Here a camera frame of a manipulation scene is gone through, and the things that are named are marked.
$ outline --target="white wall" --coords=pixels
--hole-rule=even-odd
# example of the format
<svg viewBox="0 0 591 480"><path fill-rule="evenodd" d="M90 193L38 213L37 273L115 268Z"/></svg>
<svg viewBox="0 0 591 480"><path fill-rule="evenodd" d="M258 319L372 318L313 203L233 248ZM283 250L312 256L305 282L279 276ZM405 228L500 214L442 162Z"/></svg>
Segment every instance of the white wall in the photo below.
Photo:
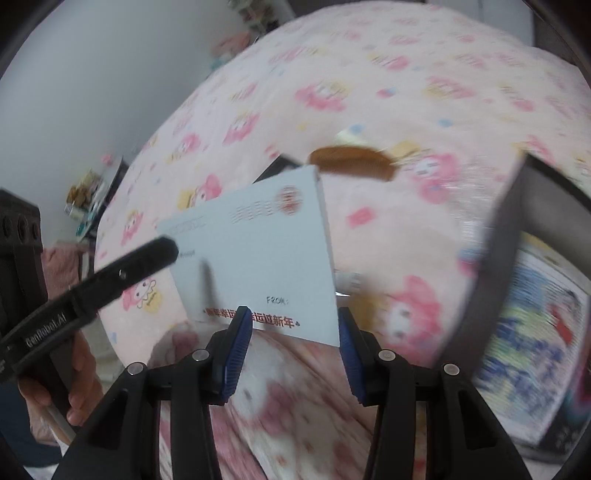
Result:
<svg viewBox="0 0 591 480"><path fill-rule="evenodd" d="M76 231L70 185L131 159L243 29L225 0L65 0L35 29L0 79L0 186L39 205L46 246Z"/></svg>

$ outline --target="cartoon print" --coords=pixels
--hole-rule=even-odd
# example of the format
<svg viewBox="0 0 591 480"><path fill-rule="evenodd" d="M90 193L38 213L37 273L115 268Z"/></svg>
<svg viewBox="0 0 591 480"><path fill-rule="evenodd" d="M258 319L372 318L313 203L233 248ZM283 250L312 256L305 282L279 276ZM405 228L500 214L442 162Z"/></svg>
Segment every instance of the cartoon print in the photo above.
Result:
<svg viewBox="0 0 591 480"><path fill-rule="evenodd" d="M575 168L582 179L591 179L591 166L581 157L574 159Z"/></svg>
<svg viewBox="0 0 591 480"><path fill-rule="evenodd" d="M419 40L417 37L409 37L408 35L394 35L390 38L390 45L412 45L414 43L418 43Z"/></svg>
<svg viewBox="0 0 591 480"><path fill-rule="evenodd" d="M347 95L347 89L338 82L320 82L298 90L295 99L315 110L341 112L345 110L343 100Z"/></svg>
<svg viewBox="0 0 591 480"><path fill-rule="evenodd" d="M343 33L343 38L345 40L357 41L361 38L361 34L359 32L354 31L354 30L347 30L347 31L345 31L345 33Z"/></svg>
<svg viewBox="0 0 591 480"><path fill-rule="evenodd" d="M195 190L182 190L177 207L179 210L194 207L198 203L203 203L215 199L222 194L222 186L215 175L208 175L205 183Z"/></svg>
<svg viewBox="0 0 591 480"><path fill-rule="evenodd" d="M123 228L123 238L121 239L121 245L125 245L129 240L133 238L135 233L138 231L140 224L144 218L143 213L139 213L137 210L132 210L127 216L127 223Z"/></svg>
<svg viewBox="0 0 591 480"><path fill-rule="evenodd" d="M199 135L188 134L181 140L181 143L174 149L174 151L166 159L166 163L172 163L180 160L185 155L196 151L201 146L201 139Z"/></svg>
<svg viewBox="0 0 591 480"><path fill-rule="evenodd" d="M559 98L556 98L553 95L548 95L546 97L546 101L552 105L554 107L554 109L563 117L568 118L568 119L572 119L572 117L569 114L569 111L566 108L566 105L564 104L564 102L562 100L560 100Z"/></svg>
<svg viewBox="0 0 591 480"><path fill-rule="evenodd" d="M412 364L428 361L441 334L441 304L422 278L404 278L404 291L388 295L385 308L378 312L376 331L385 345Z"/></svg>
<svg viewBox="0 0 591 480"><path fill-rule="evenodd" d="M411 173L419 195L429 203L445 202L449 196L446 183L456 181L458 163L451 153L429 154L419 160Z"/></svg>
<svg viewBox="0 0 591 480"><path fill-rule="evenodd" d="M453 21L462 27L471 27L473 25L472 20L467 17L453 17Z"/></svg>
<svg viewBox="0 0 591 480"><path fill-rule="evenodd" d="M470 67L486 70L486 64L484 63L484 60L482 60L477 55L473 55L472 53L463 53L461 55L456 55L454 58L460 63L469 65Z"/></svg>
<svg viewBox="0 0 591 480"><path fill-rule="evenodd" d="M319 52L320 52L320 49L316 48L316 47L290 48L287 51L284 51L284 52L279 53L277 55L273 55L269 59L269 63L274 64L274 63L278 63L280 61L282 61L284 63L289 63L289 62L294 61L296 58L298 58L300 56L311 57L313 55L316 55Z"/></svg>
<svg viewBox="0 0 591 480"><path fill-rule="evenodd" d="M142 147L142 152L145 152L146 150L148 150L149 148L152 148L156 142L158 141L158 132L156 132L154 135L152 135L149 140L144 144L144 146Z"/></svg>
<svg viewBox="0 0 591 480"><path fill-rule="evenodd" d="M476 37L474 35L460 35L457 39L462 43L472 43L476 40Z"/></svg>
<svg viewBox="0 0 591 480"><path fill-rule="evenodd" d="M398 165L404 166L425 158L430 154L430 151L424 150L418 143L403 140L390 147L388 154L396 160Z"/></svg>
<svg viewBox="0 0 591 480"><path fill-rule="evenodd" d="M156 313L162 305L162 294L155 289L156 281L148 277L121 295L123 309L127 312L131 307L137 307L149 313Z"/></svg>
<svg viewBox="0 0 591 480"><path fill-rule="evenodd" d="M548 165L556 165L552 152L548 149L545 143L542 142L535 135L528 135L527 140L514 145L519 150L531 153L533 156L543 160Z"/></svg>
<svg viewBox="0 0 591 480"><path fill-rule="evenodd" d="M247 99L256 90L256 85L257 85L257 83L253 82L250 85L248 85L244 90L240 90L239 92L234 93L234 95L232 95L230 97L230 101L231 102L238 102L240 100Z"/></svg>
<svg viewBox="0 0 591 480"><path fill-rule="evenodd" d="M258 120L258 113L244 113L237 117L234 123L230 125L226 138L223 139L223 144L228 145L244 140L255 128Z"/></svg>
<svg viewBox="0 0 591 480"><path fill-rule="evenodd" d="M374 210L371 207L363 207L351 213L351 215L347 217L347 221L351 228L357 228L358 226L371 222L374 218Z"/></svg>
<svg viewBox="0 0 591 480"><path fill-rule="evenodd" d="M453 80L443 77L429 77L429 84L425 89L425 93L429 96L438 99L460 99L473 97L475 95L474 90L470 90Z"/></svg>
<svg viewBox="0 0 591 480"><path fill-rule="evenodd" d="M356 27L367 27L372 23L373 22L371 20L367 20L366 18L354 18L349 22L350 25L354 25Z"/></svg>
<svg viewBox="0 0 591 480"><path fill-rule="evenodd" d="M395 87L390 87L390 88L382 88L381 90L378 90L376 92L376 95L379 96L380 98L390 98L393 97L394 95L396 95L396 88Z"/></svg>
<svg viewBox="0 0 591 480"><path fill-rule="evenodd" d="M208 83L214 82L213 85L212 85L212 87L209 90L209 93L215 92L218 88L220 88L222 85L224 85L228 81L228 77L226 77L225 74L221 73L220 70L218 70L217 72L219 72L219 73L214 72L207 79L208 80Z"/></svg>
<svg viewBox="0 0 591 480"><path fill-rule="evenodd" d="M406 17L406 18L395 18L392 20L392 23L396 23L398 25L409 25L411 27L416 27L418 25L418 18L413 17Z"/></svg>
<svg viewBox="0 0 591 480"><path fill-rule="evenodd" d="M498 53L496 54L496 58L498 58L501 63L504 63L508 67L525 67L525 63L513 55Z"/></svg>
<svg viewBox="0 0 591 480"><path fill-rule="evenodd" d="M509 85L501 85L501 93L522 112L533 112L535 110L534 102L526 100L521 94Z"/></svg>
<svg viewBox="0 0 591 480"><path fill-rule="evenodd" d="M193 118L192 114L181 118L174 126L173 135L177 135L181 131L183 131L185 129L185 127L188 126L189 123L191 123L192 118Z"/></svg>
<svg viewBox="0 0 591 480"><path fill-rule="evenodd" d="M410 60L405 55L400 55L398 57L391 57L389 55L375 55L370 57L370 59L374 65L378 65L395 72L404 70L410 63Z"/></svg>

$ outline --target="bed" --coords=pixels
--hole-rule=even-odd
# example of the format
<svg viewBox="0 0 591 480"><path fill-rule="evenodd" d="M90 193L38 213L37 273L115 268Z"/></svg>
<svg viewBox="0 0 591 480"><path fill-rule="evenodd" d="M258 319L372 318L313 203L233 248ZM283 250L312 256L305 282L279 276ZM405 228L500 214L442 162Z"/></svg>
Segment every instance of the bed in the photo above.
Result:
<svg viewBox="0 0 591 480"><path fill-rule="evenodd" d="M391 182L322 175L335 267L362 276L364 327L382 346L431 365L479 244L455 186L486 192L485 219L529 151L591 192L590 94L574 66L449 9L325 8L216 71L154 133L101 220L95 266L157 236L160 220L251 184L279 154L305 163L362 139L402 167ZM124 364L172 363L221 328L187 318L168 271L100 317ZM255 332L236 394L212 408L223 476L359 479L374 414L351 396L337 349ZM162 423L165 455L166 413ZM418 434L417 478L424 445Z"/></svg>

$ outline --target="cartoon rabbit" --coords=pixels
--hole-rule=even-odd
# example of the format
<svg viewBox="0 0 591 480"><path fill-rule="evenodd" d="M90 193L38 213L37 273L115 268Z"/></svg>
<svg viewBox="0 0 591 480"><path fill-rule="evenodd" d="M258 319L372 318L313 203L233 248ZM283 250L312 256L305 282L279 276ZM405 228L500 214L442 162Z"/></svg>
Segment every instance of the cartoon rabbit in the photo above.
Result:
<svg viewBox="0 0 591 480"><path fill-rule="evenodd" d="M157 312L162 303L162 295L154 287L156 281L148 277L131 288L128 288L121 295L123 309L128 311L135 306L150 313Z"/></svg>
<svg viewBox="0 0 591 480"><path fill-rule="evenodd" d="M457 175L458 160L451 153L427 155L412 170L419 195L429 203L445 202L449 196L446 183L455 181Z"/></svg>
<svg viewBox="0 0 591 480"><path fill-rule="evenodd" d="M137 210L132 210L128 217L127 223L123 228L123 238L121 239L121 245L125 245L138 231L139 226L144 218L143 213L139 213Z"/></svg>
<svg viewBox="0 0 591 480"><path fill-rule="evenodd" d="M201 146L201 139L199 135L188 134L181 140L178 147L170 154L166 163L172 163L173 161L183 158L188 153L194 152Z"/></svg>
<svg viewBox="0 0 591 480"><path fill-rule="evenodd" d="M387 299L378 333L411 363L427 361L441 333L441 304L435 292L422 278L411 275L405 278L405 290Z"/></svg>
<svg viewBox="0 0 591 480"><path fill-rule="evenodd" d="M224 145L244 140L255 128L259 116L258 113L245 113L236 118L234 123L230 125L226 138L223 139Z"/></svg>
<svg viewBox="0 0 591 480"><path fill-rule="evenodd" d="M346 88L338 82L320 82L298 90L295 99L315 110L341 112L345 110L343 100L347 95Z"/></svg>

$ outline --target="white envelope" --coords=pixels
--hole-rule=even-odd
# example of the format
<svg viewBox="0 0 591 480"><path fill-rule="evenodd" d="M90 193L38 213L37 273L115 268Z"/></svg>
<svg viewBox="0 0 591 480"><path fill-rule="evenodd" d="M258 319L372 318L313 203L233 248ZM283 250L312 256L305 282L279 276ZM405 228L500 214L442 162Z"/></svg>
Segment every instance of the white envelope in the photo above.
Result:
<svg viewBox="0 0 591 480"><path fill-rule="evenodd" d="M253 327L339 345L322 186L298 168L158 224L176 241L171 267L192 320L230 322L240 305Z"/></svg>

